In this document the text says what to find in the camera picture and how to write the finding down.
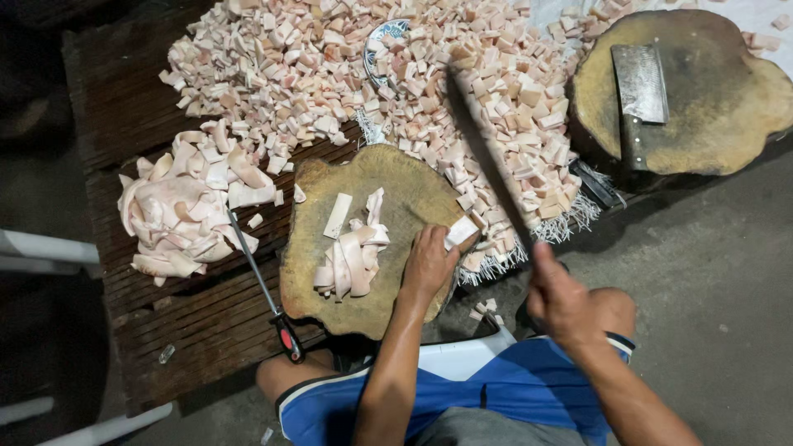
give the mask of wooden table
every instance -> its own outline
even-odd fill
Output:
[[[210,117],[190,119],[176,107],[179,95],[157,74],[168,68],[170,44],[212,2],[148,2],[100,28],[66,33],[63,58],[71,90],[79,154],[86,176],[94,236],[104,269],[105,307],[124,379],[130,415],[159,406],[281,351],[268,323],[270,308],[242,252],[209,265],[207,275],[169,278],[161,288],[129,263],[137,238],[121,226],[116,200],[119,174],[137,177],[139,156],[156,160],[177,132],[197,129]],[[361,135],[354,122],[343,126],[350,143],[327,141],[298,148],[292,161],[321,157],[339,163],[353,157]],[[293,174],[275,179],[285,203],[238,212],[244,223],[255,213],[264,222],[254,254],[278,303],[278,250],[285,246],[292,214]],[[305,346],[324,338],[317,324],[296,327]],[[162,365],[159,354],[176,352]]]

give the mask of plate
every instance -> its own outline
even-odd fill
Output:
[[[377,64],[374,60],[374,51],[369,51],[369,39],[380,41],[386,34],[391,35],[391,37],[395,39],[399,39],[402,37],[402,33],[408,30],[409,22],[410,21],[406,18],[389,20],[373,29],[366,38],[366,45],[363,48],[363,67],[366,69],[366,74],[369,76],[369,79],[372,79],[375,87],[380,88],[380,86],[383,85],[387,86],[389,84],[389,79],[388,76],[375,74],[377,73]]]

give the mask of man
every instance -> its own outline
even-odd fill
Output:
[[[448,229],[416,234],[393,315],[372,367],[339,375],[329,352],[300,365],[262,363],[257,383],[295,444],[590,445],[609,426],[625,446],[701,444],[626,365],[634,303],[621,290],[587,291],[534,246],[527,310],[550,335],[506,348],[466,381],[418,369],[424,314],[459,251]]]

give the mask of blue shorts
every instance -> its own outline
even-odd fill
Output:
[[[627,362],[633,343],[607,335]],[[349,445],[370,365],[287,390],[276,403],[284,436],[296,446]],[[490,409],[514,420],[576,429],[595,444],[605,445],[611,431],[586,377],[547,336],[506,347],[466,380],[449,380],[419,368],[405,439],[450,407]]]

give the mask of wooden chopping block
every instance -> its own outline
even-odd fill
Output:
[[[611,46],[654,41],[669,122],[642,128],[652,172],[728,175],[760,155],[769,134],[793,126],[793,83],[749,54],[732,21],[701,10],[633,13],[598,39],[573,77],[574,117],[610,156],[621,152]]]
[[[387,144],[367,146],[343,166],[307,160],[297,166],[295,183],[307,198],[292,208],[289,243],[280,270],[284,310],[296,319],[315,317],[333,334],[362,333],[381,339],[416,231],[425,224],[452,226],[465,215],[455,200],[459,194],[423,161]],[[359,298],[348,294],[336,303],[334,295],[325,298],[313,288],[314,269],[324,265],[325,250],[333,242],[322,232],[339,192],[353,197],[342,229],[347,233],[350,219],[366,221],[366,199],[378,187],[385,190],[380,222],[389,229],[391,244],[377,255],[380,271],[372,280],[371,291]],[[460,247],[461,252],[473,245],[476,235]],[[456,282],[455,275],[435,295],[424,322],[438,315]]]

